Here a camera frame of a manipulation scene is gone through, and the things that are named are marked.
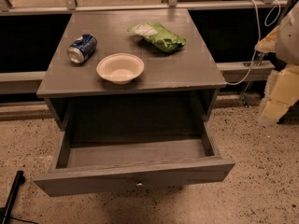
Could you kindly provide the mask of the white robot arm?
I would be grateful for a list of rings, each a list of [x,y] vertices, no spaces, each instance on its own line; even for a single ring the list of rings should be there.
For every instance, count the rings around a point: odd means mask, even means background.
[[[262,125],[278,122],[299,101],[299,2],[255,49],[275,53],[286,66],[272,71],[267,79],[258,121]]]

